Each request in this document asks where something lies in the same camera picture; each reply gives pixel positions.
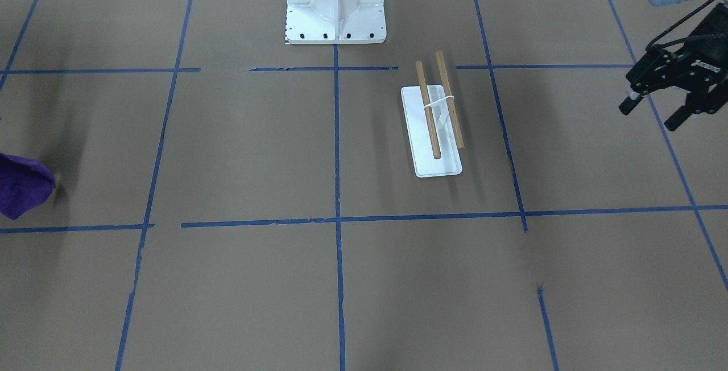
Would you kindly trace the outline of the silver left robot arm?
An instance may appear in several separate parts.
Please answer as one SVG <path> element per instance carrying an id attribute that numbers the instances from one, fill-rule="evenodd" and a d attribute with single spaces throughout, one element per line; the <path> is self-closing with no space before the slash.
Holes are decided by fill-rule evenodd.
<path id="1" fill-rule="evenodd" d="M 689 0 L 648 0 L 653 6 L 676 5 Z M 674 131 L 689 118 L 715 114 L 726 103 L 727 8 L 726 0 L 707 0 L 709 7 L 702 21 L 688 36 L 661 43 L 660 37 L 648 42 L 645 53 L 626 75 L 627 98 L 619 111 L 628 115 L 648 94 L 658 89 L 679 88 L 685 102 L 665 120 Z"/>

